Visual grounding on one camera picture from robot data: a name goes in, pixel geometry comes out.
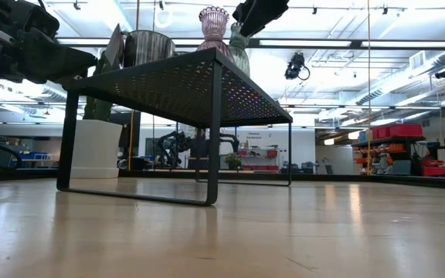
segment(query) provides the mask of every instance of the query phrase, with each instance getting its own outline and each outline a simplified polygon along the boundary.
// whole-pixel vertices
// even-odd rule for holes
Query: ceiling
[[[140,0],[139,29],[154,30],[171,38],[200,39],[203,37],[199,12],[208,5],[219,5],[230,14],[240,0],[174,0],[164,1],[164,11],[159,1]],[[137,1],[135,0],[94,0],[78,1],[80,10],[75,9],[74,0],[44,0],[46,9],[60,21],[58,37],[109,38],[117,23],[123,30],[135,29]],[[445,1],[370,1],[370,23],[367,2],[364,0],[290,0],[290,9],[278,20],[272,21],[256,38],[260,39],[395,39],[395,40],[445,40]],[[226,28],[226,38],[230,36],[230,23]],[[83,51],[98,53],[98,47],[80,48]],[[365,88],[372,89],[396,71],[409,66],[409,58],[415,50],[327,50],[327,49],[247,49],[250,58],[251,78],[269,95],[281,104],[291,105],[355,105],[355,101]],[[296,51],[302,52],[311,71],[309,80],[286,80],[284,71]],[[14,96],[0,86],[0,101],[30,100],[44,103],[62,103],[66,92],[59,86],[34,88],[37,93],[29,93],[32,86],[15,86]],[[445,80],[433,82],[434,86],[445,85]],[[430,90],[429,74],[421,74],[407,83],[384,93],[372,101],[373,105],[395,106],[399,102]],[[440,92],[440,100],[445,90]],[[432,105],[433,96],[421,98],[409,105]],[[33,113],[37,110],[63,110],[60,105],[21,106],[14,105],[14,113]],[[7,110],[8,105],[0,105]],[[317,114],[323,124],[336,124],[352,118],[351,111],[329,109],[298,109],[290,111]],[[125,110],[117,107],[116,111]]]

